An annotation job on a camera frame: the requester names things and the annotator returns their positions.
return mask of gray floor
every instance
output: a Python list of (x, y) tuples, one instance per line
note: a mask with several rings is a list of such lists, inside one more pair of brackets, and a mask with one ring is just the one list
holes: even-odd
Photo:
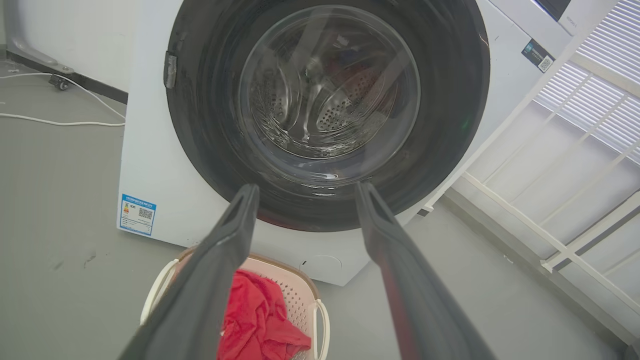
[[(4, 63), (0, 75), (14, 68)], [(0, 80), (0, 112), (121, 121), (45, 77)], [(116, 359), (157, 272), (182, 250), (114, 226), (122, 133), (0, 118), (1, 359)], [(616, 358), (447, 208), (407, 229), (499, 359)], [(343, 288), (318, 287), (332, 320), (329, 359), (399, 359), (375, 265)]]

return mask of basket handle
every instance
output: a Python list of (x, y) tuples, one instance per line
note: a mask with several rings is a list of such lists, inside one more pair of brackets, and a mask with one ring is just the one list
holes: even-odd
[[(317, 337), (317, 312), (320, 311), (320, 315), (322, 316), (322, 328), (323, 328), (323, 338), (322, 338), (322, 347), (320, 348), (320, 354), (318, 354), (318, 337)], [(329, 312), (327, 312), (326, 307), (322, 303), (322, 300), (316, 300), (316, 310), (314, 311), (314, 357), (316, 360), (326, 360), (326, 356), (329, 350), (329, 339), (331, 335), (331, 327), (329, 325)]]
[(145, 300), (145, 305), (142, 307), (142, 314), (140, 314), (140, 325), (144, 324), (149, 317), (149, 314), (153, 310), (154, 303), (158, 296), (162, 296), (161, 291), (163, 292), (163, 286), (166, 283), (167, 278), (170, 278), (173, 275), (172, 270), (175, 269), (175, 265), (179, 263), (178, 259), (171, 260), (164, 268), (160, 271), (160, 274), (156, 277), (154, 284), (151, 286), (151, 290), (149, 290), (149, 294), (147, 294), (147, 299)]

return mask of red garment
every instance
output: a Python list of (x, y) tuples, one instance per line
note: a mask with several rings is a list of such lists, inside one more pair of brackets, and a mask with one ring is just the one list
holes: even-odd
[(311, 339), (287, 320), (282, 290), (252, 272), (234, 274), (218, 360), (290, 360)]

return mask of laundry basket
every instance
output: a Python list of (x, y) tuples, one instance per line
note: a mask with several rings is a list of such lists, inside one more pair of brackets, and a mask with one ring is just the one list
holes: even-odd
[[(191, 252), (187, 252), (180, 259), (169, 262), (156, 277), (147, 300), (142, 308), (140, 324), (143, 324), (151, 310), (155, 308), (160, 298), (171, 283), (175, 273), (175, 268)], [(271, 279), (280, 285), (284, 302), (287, 304), (287, 317), (293, 325), (311, 338), (311, 349), (298, 352), (293, 360), (325, 360), (329, 349), (329, 314), (318, 296), (315, 284), (305, 274), (299, 270), (279, 263), (275, 260), (262, 258), (252, 254), (240, 266), (241, 269), (251, 271), (267, 279)], [(318, 311), (322, 317), (322, 338), (321, 349), (318, 352)]]

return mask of front-loading washing machine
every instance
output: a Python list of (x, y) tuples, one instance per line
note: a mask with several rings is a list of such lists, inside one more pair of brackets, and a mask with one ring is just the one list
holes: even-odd
[(190, 247), (255, 183), (252, 251), (338, 285), (355, 184), (407, 223), (572, 37), (531, 0), (140, 6), (116, 226)]

